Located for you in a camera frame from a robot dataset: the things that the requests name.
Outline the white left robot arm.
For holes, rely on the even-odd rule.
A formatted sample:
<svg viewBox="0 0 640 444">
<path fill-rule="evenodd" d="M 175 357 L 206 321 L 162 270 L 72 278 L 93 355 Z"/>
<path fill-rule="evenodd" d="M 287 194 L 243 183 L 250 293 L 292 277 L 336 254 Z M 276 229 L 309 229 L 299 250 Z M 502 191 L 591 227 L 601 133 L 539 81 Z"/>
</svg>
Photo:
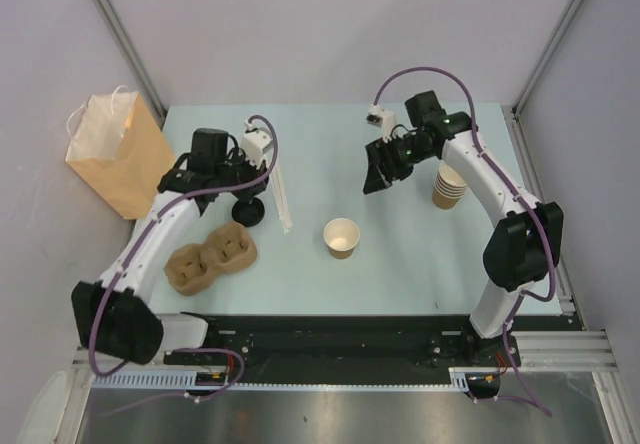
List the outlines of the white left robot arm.
<svg viewBox="0 0 640 444">
<path fill-rule="evenodd" d="M 178 240 L 224 193 L 250 203 L 268 184 L 279 142 L 270 123 L 245 123 L 239 138 L 226 131 L 200 128 L 191 148 L 161 178 L 143 225 L 116 261 L 95 282 L 79 282 L 71 301 L 81 345 L 90 366 L 96 356 L 122 365 L 145 365 L 160 352 L 186 349 L 197 362 L 214 361 L 220 338 L 205 319 L 187 314 L 161 315 L 149 307 L 161 268 Z"/>
</svg>

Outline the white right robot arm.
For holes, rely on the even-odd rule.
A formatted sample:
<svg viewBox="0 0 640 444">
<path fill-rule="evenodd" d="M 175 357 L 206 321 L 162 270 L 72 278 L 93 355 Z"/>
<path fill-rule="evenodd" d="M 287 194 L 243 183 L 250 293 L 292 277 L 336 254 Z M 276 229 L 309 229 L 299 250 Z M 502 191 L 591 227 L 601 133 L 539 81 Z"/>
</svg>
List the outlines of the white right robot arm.
<svg viewBox="0 0 640 444">
<path fill-rule="evenodd" d="M 396 115 L 370 106 L 366 120 L 380 138 L 367 144 L 366 194 L 409 177 L 432 157 L 451 167 L 487 213 L 493 233 L 482 255 L 488 283 L 470 315 L 474 330 L 461 340 L 463 357 L 484 365 L 497 353 L 495 338 L 510 326 L 514 309 L 534 283 L 553 280 L 559 262 L 564 214 L 517 186 L 474 131 L 465 112 L 448 113 L 432 91 L 405 103 L 411 128 L 398 135 Z"/>
</svg>

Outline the single brown paper cup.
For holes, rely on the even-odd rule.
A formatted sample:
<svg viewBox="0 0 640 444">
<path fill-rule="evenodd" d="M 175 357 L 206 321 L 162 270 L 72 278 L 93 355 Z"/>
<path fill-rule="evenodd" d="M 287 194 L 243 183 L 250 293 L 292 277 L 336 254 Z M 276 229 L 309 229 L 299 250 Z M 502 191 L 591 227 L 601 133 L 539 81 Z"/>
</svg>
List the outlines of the single brown paper cup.
<svg viewBox="0 0 640 444">
<path fill-rule="evenodd" d="M 347 218 L 336 218 L 329 221 L 323 230 L 325 245 L 332 257 L 349 258 L 360 242 L 358 225 Z"/>
</svg>

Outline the black plastic cup lid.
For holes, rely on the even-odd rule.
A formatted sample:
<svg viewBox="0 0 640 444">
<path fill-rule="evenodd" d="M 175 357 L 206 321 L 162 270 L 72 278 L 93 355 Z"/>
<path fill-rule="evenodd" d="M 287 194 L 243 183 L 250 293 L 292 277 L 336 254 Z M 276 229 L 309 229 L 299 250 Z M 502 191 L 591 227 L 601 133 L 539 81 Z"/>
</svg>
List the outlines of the black plastic cup lid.
<svg viewBox="0 0 640 444">
<path fill-rule="evenodd" d="M 265 216 L 265 206 L 259 198 L 253 198 L 248 202 L 238 200 L 231 209 L 232 219 L 250 228 L 259 224 Z"/>
</svg>

